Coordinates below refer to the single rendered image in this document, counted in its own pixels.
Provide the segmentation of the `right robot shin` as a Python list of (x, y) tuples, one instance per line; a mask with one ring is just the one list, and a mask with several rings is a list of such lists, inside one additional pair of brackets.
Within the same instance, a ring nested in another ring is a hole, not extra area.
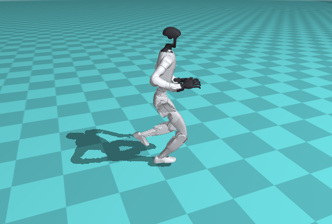
[(179, 134), (177, 137), (173, 136), (167, 143), (165, 149), (159, 154), (159, 159), (162, 159), (162, 157), (165, 158), (171, 152), (174, 152), (175, 150), (180, 148), (180, 146), (183, 145), (187, 140), (188, 137), (183, 134)]

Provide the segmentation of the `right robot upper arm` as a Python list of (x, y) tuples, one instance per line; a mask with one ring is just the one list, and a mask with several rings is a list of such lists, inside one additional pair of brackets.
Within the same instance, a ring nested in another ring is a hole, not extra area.
[(161, 76), (165, 73), (165, 71), (172, 65), (173, 59), (169, 56), (166, 55), (162, 58), (162, 60), (160, 61), (160, 64), (158, 65), (158, 67), (156, 68), (156, 70), (154, 71), (154, 73), (152, 74), (151, 78), (150, 78), (150, 84), (153, 87), (156, 87), (157, 85), (153, 82), (153, 78), (155, 76)]

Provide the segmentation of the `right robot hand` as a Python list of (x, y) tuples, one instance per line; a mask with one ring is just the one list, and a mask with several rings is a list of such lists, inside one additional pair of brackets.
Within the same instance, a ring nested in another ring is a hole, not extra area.
[[(179, 84), (181, 84), (182, 88), (176, 90), (177, 92), (184, 91), (184, 89), (192, 89), (192, 88), (201, 89), (201, 87), (200, 87), (201, 84), (200, 84), (199, 79), (197, 79), (197, 78), (193, 79), (193, 77), (189, 77), (186, 81), (184, 81), (184, 83), (179, 83)], [(199, 86), (196, 86), (196, 85), (199, 85)]]

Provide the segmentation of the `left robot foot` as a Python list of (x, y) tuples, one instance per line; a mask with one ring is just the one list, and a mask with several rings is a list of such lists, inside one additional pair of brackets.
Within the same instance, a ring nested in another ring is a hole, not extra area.
[[(133, 133), (133, 136), (138, 139), (142, 144), (144, 144), (145, 146), (149, 146), (149, 142), (147, 141), (146, 138), (142, 138), (141, 135), (143, 133), (140, 133), (140, 132), (135, 132)], [(144, 136), (145, 137), (145, 136)]]

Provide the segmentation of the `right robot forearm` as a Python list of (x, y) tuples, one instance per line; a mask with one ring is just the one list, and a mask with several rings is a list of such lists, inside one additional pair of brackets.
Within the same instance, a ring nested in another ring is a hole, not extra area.
[(158, 76), (155, 76), (153, 78), (153, 82), (158, 85), (160, 87), (160, 89), (165, 89), (165, 90), (168, 90), (168, 91), (171, 91), (171, 92), (176, 92), (176, 90), (178, 89), (181, 89), (182, 86), (181, 84), (174, 84), (174, 83), (170, 83), (170, 82), (167, 82), (163, 79), (161, 79), (160, 77)]

